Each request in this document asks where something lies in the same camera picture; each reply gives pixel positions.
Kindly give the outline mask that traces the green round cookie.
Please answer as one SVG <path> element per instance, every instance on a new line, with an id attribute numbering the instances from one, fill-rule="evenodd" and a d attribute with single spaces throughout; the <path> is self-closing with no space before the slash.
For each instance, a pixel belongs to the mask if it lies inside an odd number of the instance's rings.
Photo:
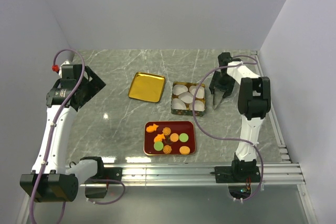
<path id="1" fill-rule="evenodd" d="M 179 135 L 179 140 L 183 143 L 187 142 L 189 139 L 189 136 L 186 133 L 181 133 Z"/>
<path id="2" fill-rule="evenodd" d="M 154 143 L 154 145 L 153 145 L 153 147 L 154 147 L 154 149 L 156 150 L 156 151 L 161 151 L 162 149 L 163 149 L 163 147 L 164 147 L 164 144 L 162 143 L 162 142 L 155 142 Z"/>

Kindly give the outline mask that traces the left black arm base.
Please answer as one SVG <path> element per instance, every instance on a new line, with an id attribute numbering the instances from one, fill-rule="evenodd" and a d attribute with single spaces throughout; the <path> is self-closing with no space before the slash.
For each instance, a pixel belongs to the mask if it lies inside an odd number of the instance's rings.
<path id="1" fill-rule="evenodd" d="M 104 199 L 108 189 L 112 185 L 121 186 L 123 168 L 108 167 L 103 171 L 103 175 L 94 176 L 85 181 L 85 196 L 88 199 Z"/>

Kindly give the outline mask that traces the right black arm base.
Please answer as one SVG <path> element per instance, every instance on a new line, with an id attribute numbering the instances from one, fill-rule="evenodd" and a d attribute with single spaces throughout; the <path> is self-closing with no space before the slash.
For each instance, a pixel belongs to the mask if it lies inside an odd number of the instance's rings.
<path id="1" fill-rule="evenodd" d="M 215 166 L 212 174 L 217 184 L 227 184 L 233 201 L 244 202 L 255 196 L 263 183 L 263 170 L 254 168 L 235 169 L 232 166 Z"/>

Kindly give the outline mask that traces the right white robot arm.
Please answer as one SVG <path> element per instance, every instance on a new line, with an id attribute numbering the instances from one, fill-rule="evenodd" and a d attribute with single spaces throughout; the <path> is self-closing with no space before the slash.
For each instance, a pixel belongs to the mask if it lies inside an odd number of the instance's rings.
<path id="1" fill-rule="evenodd" d="M 234 85 L 239 85 L 237 108 L 241 117 L 241 133 L 238 148 L 232 161 L 231 175 L 235 181 L 242 182 L 257 172 L 257 146 L 261 125 L 271 108 L 270 79 L 261 77 L 245 66 L 239 57 L 229 52 L 218 56 L 220 70 L 212 76 L 209 90 L 214 97 L 216 91 L 229 97 Z"/>

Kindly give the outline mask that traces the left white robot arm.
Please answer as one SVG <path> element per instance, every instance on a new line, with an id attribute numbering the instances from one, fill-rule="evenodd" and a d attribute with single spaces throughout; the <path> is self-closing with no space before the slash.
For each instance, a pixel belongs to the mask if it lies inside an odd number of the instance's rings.
<path id="1" fill-rule="evenodd" d="M 60 78 L 46 95 L 47 122 L 37 159 L 29 174 L 20 177 L 21 188 L 35 202 L 71 202 L 87 180 L 100 183 L 106 176 L 101 157 L 81 158 L 66 169 L 66 152 L 71 127 L 78 110 L 105 83 L 88 66 L 65 64 Z"/>

